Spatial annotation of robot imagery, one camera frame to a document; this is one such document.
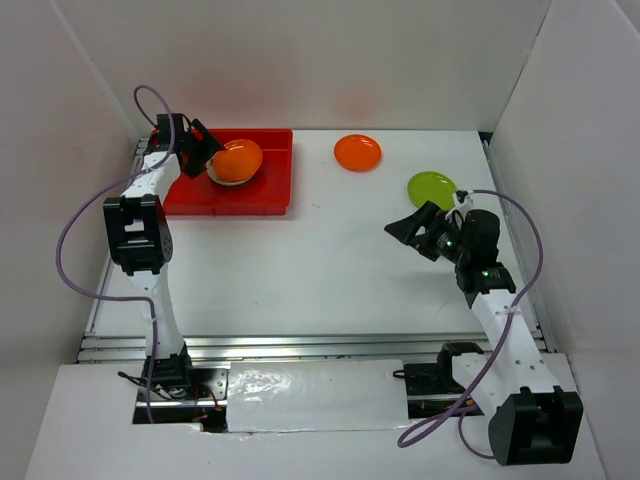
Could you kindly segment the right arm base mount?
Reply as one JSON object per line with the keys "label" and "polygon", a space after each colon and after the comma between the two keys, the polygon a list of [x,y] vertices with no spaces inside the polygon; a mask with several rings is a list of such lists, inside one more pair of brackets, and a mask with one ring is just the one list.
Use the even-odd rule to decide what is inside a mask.
{"label": "right arm base mount", "polygon": [[467,353],[484,351],[473,342],[447,342],[435,361],[404,364],[392,373],[394,378],[404,381],[410,419],[443,413],[464,392],[465,388],[453,379],[452,359]]}

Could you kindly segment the cream floral plate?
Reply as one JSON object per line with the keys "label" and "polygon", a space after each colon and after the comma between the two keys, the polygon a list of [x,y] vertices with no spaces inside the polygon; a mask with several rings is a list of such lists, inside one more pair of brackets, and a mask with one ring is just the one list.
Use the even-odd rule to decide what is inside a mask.
{"label": "cream floral plate", "polygon": [[247,160],[216,161],[210,160],[206,173],[217,185],[236,187],[249,182],[261,167],[260,163]]}

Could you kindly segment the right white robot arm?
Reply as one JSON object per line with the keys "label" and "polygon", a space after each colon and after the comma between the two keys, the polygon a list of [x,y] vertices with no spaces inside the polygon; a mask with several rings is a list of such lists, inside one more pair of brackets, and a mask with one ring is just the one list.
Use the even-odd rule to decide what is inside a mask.
{"label": "right white robot arm", "polygon": [[498,260],[499,217],[470,199],[451,211],[426,202],[384,230],[431,261],[453,264],[457,286],[491,345],[491,354],[472,344],[442,347],[438,385],[464,389],[448,412],[476,407],[487,417],[490,457],[501,466],[569,463],[584,407],[549,370],[522,315],[524,293]]}

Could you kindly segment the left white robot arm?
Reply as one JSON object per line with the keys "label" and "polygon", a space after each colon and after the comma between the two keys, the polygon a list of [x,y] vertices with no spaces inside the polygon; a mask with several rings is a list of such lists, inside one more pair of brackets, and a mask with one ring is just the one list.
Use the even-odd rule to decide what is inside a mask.
{"label": "left white robot arm", "polygon": [[176,399],[196,390],[186,341],[180,333],[168,285],[173,240],[163,202],[180,176],[193,179],[224,146],[198,119],[160,114],[143,153],[140,174],[117,197],[103,202],[112,261],[145,303],[145,363],[140,384]]}

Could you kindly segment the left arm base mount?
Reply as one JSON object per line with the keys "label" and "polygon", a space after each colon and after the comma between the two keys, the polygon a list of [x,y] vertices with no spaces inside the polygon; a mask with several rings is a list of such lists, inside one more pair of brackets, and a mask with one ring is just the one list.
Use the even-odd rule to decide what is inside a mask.
{"label": "left arm base mount", "polygon": [[147,389],[142,374],[117,372],[136,388],[134,424],[193,424],[209,433],[227,431],[229,374],[229,367],[195,367],[188,385],[154,381]]}

